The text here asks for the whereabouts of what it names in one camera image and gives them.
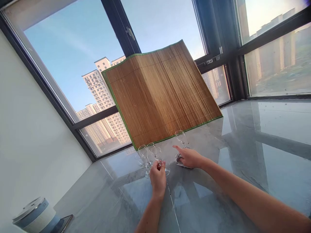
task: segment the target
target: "forearm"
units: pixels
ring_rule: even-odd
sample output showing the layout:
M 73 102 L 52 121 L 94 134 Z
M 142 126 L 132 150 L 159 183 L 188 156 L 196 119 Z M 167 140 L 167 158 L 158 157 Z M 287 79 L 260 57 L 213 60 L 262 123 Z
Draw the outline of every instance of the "forearm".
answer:
M 204 158 L 206 171 L 264 232 L 311 232 L 311 221 L 298 211 Z
M 135 230 L 136 233 L 157 232 L 163 197 L 153 196 Z

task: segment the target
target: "sky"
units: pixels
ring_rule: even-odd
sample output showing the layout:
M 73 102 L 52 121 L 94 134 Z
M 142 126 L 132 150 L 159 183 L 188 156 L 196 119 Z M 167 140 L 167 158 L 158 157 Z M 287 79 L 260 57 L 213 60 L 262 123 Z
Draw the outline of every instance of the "sky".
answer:
M 121 2 L 142 52 L 183 39 L 194 60 L 205 55 L 191 0 Z M 302 3 L 246 0 L 250 34 Z M 77 0 L 24 33 L 75 111 L 96 103 L 81 76 L 96 60 L 124 55 L 100 0 Z

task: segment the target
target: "window frame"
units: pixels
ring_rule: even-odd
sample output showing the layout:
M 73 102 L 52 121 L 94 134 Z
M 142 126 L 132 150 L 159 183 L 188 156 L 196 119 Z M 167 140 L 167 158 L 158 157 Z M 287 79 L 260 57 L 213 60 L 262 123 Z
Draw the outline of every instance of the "window frame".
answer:
M 11 2 L 12 0 L 2 1 L 0 3 L 0 9 L 3 9 Z M 120 5 L 121 2 L 119 0 L 101 0 L 101 2 L 106 11 L 108 19 L 110 20 L 112 28 L 116 33 L 117 39 L 121 45 L 125 57 L 128 57 L 134 53 L 141 53 L 137 42 L 134 41 L 130 36 L 128 36 L 128 33 L 126 33 L 124 30 L 124 27 L 127 26 L 131 28 L 131 26 L 127 20 L 122 5 Z M 128 144 L 120 146 L 116 150 L 104 154 L 99 154 L 97 156 L 97 153 L 94 150 L 94 148 L 96 148 L 95 143 L 88 142 L 81 130 L 83 130 L 83 128 L 85 128 L 86 126 L 89 126 L 97 121 L 100 121 L 106 117 L 118 113 L 119 111 L 117 107 L 112 106 L 93 116 L 90 116 L 81 121 L 77 121 L 75 123 L 74 118 L 72 117 L 71 109 L 68 109 L 65 106 L 67 102 L 64 101 L 62 96 L 57 95 L 54 90 L 55 87 L 52 88 L 50 84 L 46 82 L 45 76 L 43 75 L 42 71 L 37 67 L 37 61 L 35 62 L 30 56 L 29 52 L 25 48 L 25 45 L 23 44 L 17 33 L 14 31 L 13 27 L 10 25 L 9 21 L 6 19 L 6 16 L 3 14 L 2 11 L 0 11 L 0 29 L 2 30 L 18 56 L 21 58 L 27 69 L 30 71 L 35 81 L 38 83 L 39 87 L 42 89 L 44 94 L 52 103 L 55 110 L 58 112 L 65 124 L 68 126 L 69 130 L 72 132 L 77 141 L 81 144 L 82 148 L 92 162 L 95 162 L 103 157 L 117 153 L 118 151 L 132 146 L 132 143 L 130 142 Z
M 13 0 L 4 0 L 0 3 L 0 9 L 10 4 Z M 126 31 L 131 28 L 121 0 L 101 0 L 111 26 L 116 34 L 125 57 L 135 53 L 141 53 L 139 42 L 133 39 Z M 311 94 L 294 94 L 278 96 L 250 96 L 248 89 L 248 78 L 244 55 L 281 37 L 285 34 L 311 22 L 311 13 L 308 6 L 292 17 L 284 20 L 265 33 L 241 46 L 239 22 L 236 11 L 235 0 L 192 0 L 205 56 L 195 60 L 201 74 L 217 67 L 224 66 L 230 101 L 220 104 L 224 107 L 234 101 L 241 99 L 289 99 L 289 98 L 311 98 Z M 50 100 L 56 111 L 62 117 L 72 134 L 76 137 L 92 162 L 103 157 L 114 154 L 132 146 L 132 143 L 123 145 L 118 149 L 100 156 L 92 149 L 92 143 L 87 142 L 80 131 L 88 125 L 107 118 L 118 112 L 116 106 L 103 110 L 93 116 L 74 122 L 68 110 L 61 100 L 45 81 L 45 77 L 37 67 L 29 52 L 17 36 L 9 21 L 0 12 L 0 29 L 11 43 L 23 63 L 26 65 L 40 88 Z

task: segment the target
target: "marble floor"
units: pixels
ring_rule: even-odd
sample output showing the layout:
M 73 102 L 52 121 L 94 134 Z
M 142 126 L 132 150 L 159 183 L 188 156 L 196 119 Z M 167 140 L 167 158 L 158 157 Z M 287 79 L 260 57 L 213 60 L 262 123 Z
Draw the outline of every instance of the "marble floor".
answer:
M 189 146 L 306 216 L 311 213 L 311 101 L 245 100 L 186 132 Z M 157 143 L 169 164 L 159 232 L 258 232 L 205 172 L 174 162 L 176 138 Z M 152 193 L 128 148 L 93 163 L 54 207 L 69 232 L 133 232 Z

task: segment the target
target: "wine glass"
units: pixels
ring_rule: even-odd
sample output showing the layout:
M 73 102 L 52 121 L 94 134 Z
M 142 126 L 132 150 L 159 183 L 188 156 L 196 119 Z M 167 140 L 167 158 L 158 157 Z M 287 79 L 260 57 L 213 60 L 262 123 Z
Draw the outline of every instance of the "wine glass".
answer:
M 146 172 L 145 172 L 145 177 L 147 179 L 150 178 L 149 176 L 149 172 L 150 172 L 150 169 L 147 168 L 147 164 L 148 164 L 148 159 L 144 156 L 144 155 L 141 155 L 141 154 L 137 154 L 135 156 L 135 160 L 138 162 L 138 164 L 141 166 L 141 167 L 146 167 Z
M 146 147 L 146 145 L 141 145 L 139 148 L 138 148 L 138 153 L 139 154 L 141 154 L 141 155 L 143 155 L 143 156 L 145 156 L 146 158 L 147 158 L 147 160 L 148 160 L 148 163 L 147 163 L 147 168 L 150 166 L 152 166 L 153 165 L 153 161 L 151 161 L 151 160 L 149 160 L 149 158 L 148 158 L 148 150 L 147 150 L 147 147 Z
M 150 142 L 146 148 L 147 148 L 147 151 L 151 154 L 151 150 L 155 147 L 155 144 L 153 142 Z
M 153 147 L 151 153 L 154 155 L 155 159 L 158 161 L 158 166 L 162 164 L 162 152 L 160 147 Z M 165 166 L 165 175 L 168 175 L 171 170 L 168 167 L 168 164 Z
M 176 136 L 177 140 L 182 143 L 183 148 L 189 148 L 189 147 L 185 146 L 185 145 L 187 145 L 189 143 L 188 143 L 188 140 L 186 138 L 186 135 L 185 135 L 184 131 L 177 130 L 175 132 L 175 136 Z

